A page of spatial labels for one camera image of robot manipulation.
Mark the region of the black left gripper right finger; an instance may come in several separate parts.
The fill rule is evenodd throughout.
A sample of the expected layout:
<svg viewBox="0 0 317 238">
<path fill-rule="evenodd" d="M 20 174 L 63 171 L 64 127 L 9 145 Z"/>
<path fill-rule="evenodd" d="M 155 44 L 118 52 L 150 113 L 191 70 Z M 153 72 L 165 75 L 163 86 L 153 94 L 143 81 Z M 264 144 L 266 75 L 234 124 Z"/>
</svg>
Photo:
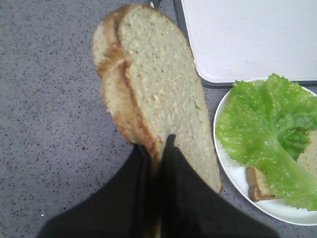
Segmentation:
<svg viewBox="0 0 317 238">
<path fill-rule="evenodd" d="M 198 176 L 168 136 L 161 165 L 165 238 L 276 238 L 271 228 L 229 204 Z"/>
</svg>

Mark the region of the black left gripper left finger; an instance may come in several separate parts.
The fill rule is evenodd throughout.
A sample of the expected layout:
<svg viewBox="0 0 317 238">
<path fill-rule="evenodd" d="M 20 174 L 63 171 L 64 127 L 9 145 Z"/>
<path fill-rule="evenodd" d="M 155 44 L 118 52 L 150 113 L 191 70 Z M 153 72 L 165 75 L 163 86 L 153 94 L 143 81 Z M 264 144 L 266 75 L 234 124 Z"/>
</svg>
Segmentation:
<svg viewBox="0 0 317 238">
<path fill-rule="evenodd" d="M 150 157 L 135 146 L 115 176 L 93 196 L 50 219 L 39 238 L 142 238 Z"/>
</svg>

